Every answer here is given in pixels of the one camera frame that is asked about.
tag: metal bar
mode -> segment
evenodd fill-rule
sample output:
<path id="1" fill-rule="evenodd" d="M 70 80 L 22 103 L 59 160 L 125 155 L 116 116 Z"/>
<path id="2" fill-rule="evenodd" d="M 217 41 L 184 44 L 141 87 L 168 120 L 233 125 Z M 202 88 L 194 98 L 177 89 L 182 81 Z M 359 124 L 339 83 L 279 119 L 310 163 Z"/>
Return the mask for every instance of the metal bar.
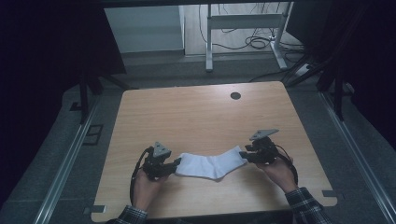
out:
<path id="1" fill-rule="evenodd" d="M 277 28 L 282 21 L 281 14 L 221 15 L 212 16 L 212 30 Z"/>
<path id="2" fill-rule="evenodd" d="M 343 65 L 337 64 L 335 68 L 335 80 L 334 80 L 334 112 L 341 121 L 344 121 L 342 113 L 343 103 Z"/>
<path id="3" fill-rule="evenodd" d="M 79 79 L 79 99 L 81 101 L 81 121 L 80 124 L 85 122 L 88 117 L 88 92 L 87 92 L 87 77 L 85 72 L 81 72 Z"/>
<path id="4" fill-rule="evenodd" d="M 346 142 L 346 146 L 349 150 L 350 155 L 361 171 L 361 175 L 363 176 L 364 181 L 366 182 L 369 190 L 373 193 L 373 196 L 378 203 L 379 208 L 384 214 L 388 223 L 396 223 L 396 209 L 393 204 L 393 201 L 385 191 L 381 182 L 376 178 L 375 173 L 370 168 L 367 160 L 364 158 L 361 150 L 353 138 L 352 134 L 349 132 L 349 129 L 345 125 L 343 121 L 341 121 L 337 115 L 332 110 L 332 100 L 329 99 L 323 92 L 319 93 L 319 96 L 325 104 L 327 111 L 332 118 L 338 132 L 343 136 L 344 141 Z"/>
<path id="5" fill-rule="evenodd" d="M 291 5 L 291 2 L 288 2 L 288 5 L 286 6 L 285 10 L 282 13 L 280 26 L 279 26 L 279 29 L 277 29 L 277 34 L 276 34 L 276 39 L 275 39 L 275 44 L 274 44 L 276 49 L 279 47 L 280 38 L 282 38 L 283 31 L 285 30 L 286 21 L 288 20 L 289 11 L 290 11 L 290 5 Z"/>
<path id="6" fill-rule="evenodd" d="M 213 52 L 212 52 L 212 45 L 206 43 L 206 72 L 213 71 Z"/>
<path id="7" fill-rule="evenodd" d="M 276 48 L 274 41 L 270 42 L 271 49 L 275 55 L 277 64 L 279 65 L 280 70 L 288 69 L 285 60 L 282 57 L 282 53 L 280 52 L 279 48 Z"/>
<path id="8" fill-rule="evenodd" d="M 52 181 L 51 186 L 49 187 L 49 191 L 47 192 L 46 198 L 41 204 L 40 209 L 38 210 L 37 216 L 35 217 L 34 224 L 47 224 L 50 222 L 50 217 L 55 209 L 56 203 L 59 201 L 61 197 L 61 193 L 64 189 L 64 184 L 66 183 L 67 177 L 69 177 L 70 171 L 73 168 L 73 164 L 76 160 L 76 157 L 79 153 L 79 149 L 81 148 L 82 141 L 84 140 L 85 134 L 90 127 L 93 115 L 96 111 L 96 107 L 100 100 L 100 95 L 93 96 L 92 109 L 90 114 L 88 115 L 85 123 L 80 124 L 78 128 L 78 132 L 67 151 L 66 156 L 56 174 L 55 178 Z"/>

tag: black curtain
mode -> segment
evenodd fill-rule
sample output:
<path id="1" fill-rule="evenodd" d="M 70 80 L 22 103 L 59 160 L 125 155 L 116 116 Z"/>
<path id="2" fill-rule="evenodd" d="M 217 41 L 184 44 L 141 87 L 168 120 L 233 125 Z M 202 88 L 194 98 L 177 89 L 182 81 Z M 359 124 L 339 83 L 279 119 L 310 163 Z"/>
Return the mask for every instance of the black curtain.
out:
<path id="1" fill-rule="evenodd" d="M 373 1 L 346 47 L 344 65 L 353 103 L 396 149 L 395 22 L 395 1 Z"/>
<path id="2" fill-rule="evenodd" d="M 125 73 L 97 2 L 0 2 L 1 203 L 39 150 L 79 75 Z"/>

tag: hand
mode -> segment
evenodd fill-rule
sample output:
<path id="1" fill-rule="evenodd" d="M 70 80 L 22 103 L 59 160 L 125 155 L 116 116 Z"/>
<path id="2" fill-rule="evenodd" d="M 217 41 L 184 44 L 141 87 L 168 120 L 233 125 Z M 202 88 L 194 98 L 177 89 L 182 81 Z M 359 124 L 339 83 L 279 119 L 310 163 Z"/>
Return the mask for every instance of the hand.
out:
<path id="1" fill-rule="evenodd" d="M 282 159 L 276 158 L 276 160 L 271 164 L 256 163 L 256 166 L 259 169 L 264 170 L 268 177 L 280 186 L 285 193 L 289 193 L 298 188 L 294 182 L 294 175 L 291 172 L 291 169 Z"/>
<path id="2" fill-rule="evenodd" d="M 134 182 L 134 201 L 132 205 L 135 208 L 147 211 L 167 178 L 168 176 L 164 176 L 154 181 L 149 180 L 146 173 L 139 170 Z"/>

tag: table top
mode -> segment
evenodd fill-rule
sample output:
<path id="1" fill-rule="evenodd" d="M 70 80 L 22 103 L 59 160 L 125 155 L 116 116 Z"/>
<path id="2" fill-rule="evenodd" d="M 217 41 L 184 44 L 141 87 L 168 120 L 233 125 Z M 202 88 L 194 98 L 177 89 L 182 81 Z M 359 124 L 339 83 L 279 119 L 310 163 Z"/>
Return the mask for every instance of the table top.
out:
<path id="1" fill-rule="evenodd" d="M 234 100 L 231 93 L 239 92 Z M 92 213 L 93 221 L 117 217 L 129 202 L 133 169 L 143 150 L 156 141 L 172 150 L 165 163 L 181 153 L 216 156 L 235 146 L 244 148 L 257 130 L 270 135 L 294 158 L 299 186 L 307 187 L 323 205 L 332 190 L 292 102 L 280 82 L 226 84 L 126 91 L 120 103 L 106 163 Z M 283 191 L 254 164 L 230 172 L 219 181 L 170 175 L 148 217 L 190 217 L 288 209 Z"/>

